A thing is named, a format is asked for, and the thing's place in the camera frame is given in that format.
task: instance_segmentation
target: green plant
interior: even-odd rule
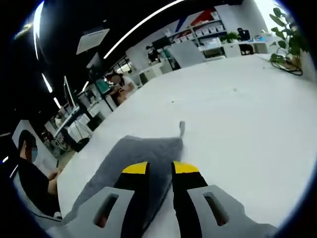
[[[238,39],[239,39],[239,35],[235,32],[229,32],[227,35],[220,37],[221,42],[227,41],[228,43],[231,43],[232,40],[238,40]]]
[[[271,31],[275,32],[276,36],[281,38],[281,40],[277,42],[279,48],[276,54],[271,55],[270,61],[285,64],[292,58],[299,58],[301,50],[308,52],[309,48],[305,38],[295,26],[294,20],[287,14],[282,13],[278,7],[274,8],[273,12],[274,15],[270,14],[269,16],[277,25],[284,27],[284,29],[281,31],[278,30],[277,27],[271,29]],[[286,55],[279,55],[279,50],[284,51]]]

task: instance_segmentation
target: gray towel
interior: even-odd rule
[[[120,139],[85,185],[72,210],[63,219],[63,224],[73,220],[78,207],[90,197],[106,186],[114,186],[126,167],[146,161],[150,163],[151,169],[149,208],[143,226],[145,231],[159,211],[170,188],[171,163],[181,159],[185,122],[181,121],[179,128],[179,137],[142,139],[128,135]]]

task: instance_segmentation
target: potted plant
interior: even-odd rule
[[[301,52],[308,52],[307,42],[290,16],[282,13],[277,7],[273,9],[273,12],[274,15],[269,16],[284,29],[281,31],[277,27],[271,29],[280,40],[271,44],[278,45],[279,48],[276,53],[271,55],[270,61],[274,66],[283,70],[302,73]]]
[[[238,39],[239,39],[239,35],[235,32],[229,32],[227,35],[220,37],[220,40],[223,44],[232,43],[235,40],[237,41]]]

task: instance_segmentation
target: black ceiling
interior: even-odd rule
[[[81,90],[88,79],[85,67],[98,51],[103,56],[132,27],[145,17],[173,0],[46,0],[41,14],[40,60],[37,61],[33,45],[33,29],[14,42],[11,68],[17,104],[14,106],[25,118],[33,116],[47,121],[58,110],[53,97],[64,104],[63,75],[73,89]],[[106,59],[105,71],[125,55],[131,46],[180,19],[195,12],[213,8],[220,4],[240,4],[242,0],[186,0],[156,15],[128,38]],[[110,31],[100,46],[76,55],[79,39],[83,32],[103,26]],[[41,72],[49,80],[53,93],[49,93]],[[27,109],[21,102],[30,105]]]

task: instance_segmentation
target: gray gripper base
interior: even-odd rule
[[[198,214],[203,238],[268,238],[276,231],[276,227],[270,224],[258,224],[247,217],[243,205],[215,185],[187,191]],[[225,215],[226,224],[217,224],[206,196],[209,196]]]
[[[120,238],[123,219],[134,191],[105,187],[78,208],[74,220],[61,227],[52,227],[47,233],[54,238]],[[94,221],[111,197],[117,198],[104,228]]]

